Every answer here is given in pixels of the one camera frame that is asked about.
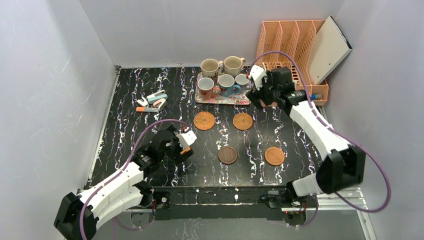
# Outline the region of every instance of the wooden coaster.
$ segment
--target wooden coaster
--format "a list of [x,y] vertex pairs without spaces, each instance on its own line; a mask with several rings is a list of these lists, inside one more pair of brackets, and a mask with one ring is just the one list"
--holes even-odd
[[236,127],[238,130],[244,131],[251,128],[253,119],[247,113],[237,113],[232,120],[232,124],[234,124],[234,127]]
[[194,125],[199,130],[209,130],[215,125],[215,116],[207,111],[201,111],[194,117]]
[[239,154],[237,153],[237,150],[232,146],[223,146],[218,151],[218,159],[223,164],[233,164],[238,157]]
[[278,147],[272,146],[265,151],[265,160],[269,165],[280,166],[284,158],[284,152]]

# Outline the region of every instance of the white mug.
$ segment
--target white mug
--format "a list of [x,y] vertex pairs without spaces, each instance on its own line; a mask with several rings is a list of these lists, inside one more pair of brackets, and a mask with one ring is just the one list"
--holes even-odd
[[222,72],[224,68],[223,64],[223,61],[217,61],[212,58],[203,60],[200,64],[201,76],[203,78],[212,79],[216,84],[218,80],[218,74]]
[[240,74],[245,63],[246,59],[243,57],[229,56],[224,60],[224,72],[225,74],[235,77]]

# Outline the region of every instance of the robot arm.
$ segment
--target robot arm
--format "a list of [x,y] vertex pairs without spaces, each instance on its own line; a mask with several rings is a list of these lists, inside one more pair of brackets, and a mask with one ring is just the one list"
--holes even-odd
[[[83,205],[93,192],[102,189],[90,200],[83,213],[83,226],[87,239],[92,239],[105,222],[128,208],[152,202],[152,187],[145,181],[148,175],[159,168],[159,163],[168,156],[176,164],[182,163],[194,154],[190,145],[197,139],[188,127],[178,133],[173,125],[157,131],[151,142],[141,146],[125,168],[121,167],[102,182],[75,195],[68,193],[60,204],[54,220],[54,227],[69,240],[82,239],[79,218]],[[117,178],[105,184],[122,172]]]
[[[323,160],[316,173],[288,182],[287,189],[279,193],[281,202],[292,203],[311,194],[331,194],[363,181],[366,154],[329,130],[332,126],[324,120],[314,103],[311,109],[305,91],[295,90],[287,67],[265,71],[254,65],[249,78],[254,87],[246,96],[252,103],[262,108],[261,101],[266,105],[276,102],[302,127]],[[319,122],[313,111],[327,127]]]

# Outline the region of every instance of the mug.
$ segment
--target mug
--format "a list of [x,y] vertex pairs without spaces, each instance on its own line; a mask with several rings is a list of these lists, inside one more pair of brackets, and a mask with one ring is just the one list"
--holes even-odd
[[249,82],[249,79],[244,74],[239,74],[235,77],[235,83],[240,86],[240,93],[244,93],[246,90],[250,90],[253,84]]
[[238,56],[229,56],[224,60],[224,72],[233,77],[240,74],[245,66],[246,59]]
[[228,74],[219,76],[218,84],[221,88],[221,96],[228,98],[231,94],[236,94],[242,89],[239,85],[234,85],[234,77]]
[[199,88],[201,99],[209,100],[211,97],[219,95],[221,89],[215,86],[214,80],[209,77],[202,77],[197,81],[197,87]]
[[210,78],[217,83],[218,74],[223,71],[223,61],[217,61],[215,59],[209,58],[205,59],[200,64],[201,76],[203,78]]

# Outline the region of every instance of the black marble table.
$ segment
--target black marble table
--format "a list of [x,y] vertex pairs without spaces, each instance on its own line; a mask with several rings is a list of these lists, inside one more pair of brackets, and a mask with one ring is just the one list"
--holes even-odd
[[[285,185],[288,181],[315,172],[321,164],[319,153],[305,132],[278,108],[257,109],[248,106],[199,104],[195,89],[199,67],[121,69],[113,95],[106,127],[101,140],[89,186],[94,186],[121,167],[128,158],[134,142],[146,126],[157,120],[177,119],[186,122],[197,136],[191,146],[194,155],[175,165],[164,159],[158,171],[148,176],[152,186],[241,187]],[[136,112],[137,99],[158,90],[166,90],[168,105],[159,113]],[[193,119],[199,112],[215,115],[215,126],[198,130]],[[253,126],[246,131],[233,126],[237,113],[253,117]],[[156,126],[146,135],[152,138]],[[238,150],[234,164],[222,164],[217,157],[223,146]],[[279,147],[285,153],[280,166],[271,166],[264,159],[269,147]]]

